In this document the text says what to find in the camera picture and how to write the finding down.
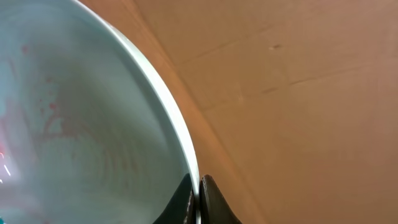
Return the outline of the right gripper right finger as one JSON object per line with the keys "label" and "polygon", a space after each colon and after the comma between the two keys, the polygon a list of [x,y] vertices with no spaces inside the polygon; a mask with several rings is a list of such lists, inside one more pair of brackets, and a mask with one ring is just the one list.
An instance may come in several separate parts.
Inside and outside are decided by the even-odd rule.
{"label": "right gripper right finger", "polygon": [[201,179],[199,196],[202,224],[242,224],[212,176],[204,175]]}

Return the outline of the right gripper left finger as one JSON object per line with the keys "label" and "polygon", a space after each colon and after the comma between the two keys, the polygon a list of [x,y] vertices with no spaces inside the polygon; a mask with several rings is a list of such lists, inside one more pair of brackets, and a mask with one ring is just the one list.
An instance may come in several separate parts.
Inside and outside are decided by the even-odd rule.
{"label": "right gripper left finger", "polygon": [[154,224],[194,224],[194,202],[192,181],[190,175],[186,174]]}

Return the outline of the light blue plate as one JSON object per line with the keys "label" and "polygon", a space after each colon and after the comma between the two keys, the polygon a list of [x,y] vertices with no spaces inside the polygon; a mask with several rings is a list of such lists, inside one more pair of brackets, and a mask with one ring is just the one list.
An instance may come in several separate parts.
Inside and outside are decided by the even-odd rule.
{"label": "light blue plate", "polygon": [[154,223],[199,173],[164,81],[80,1],[1,2],[1,222]]}

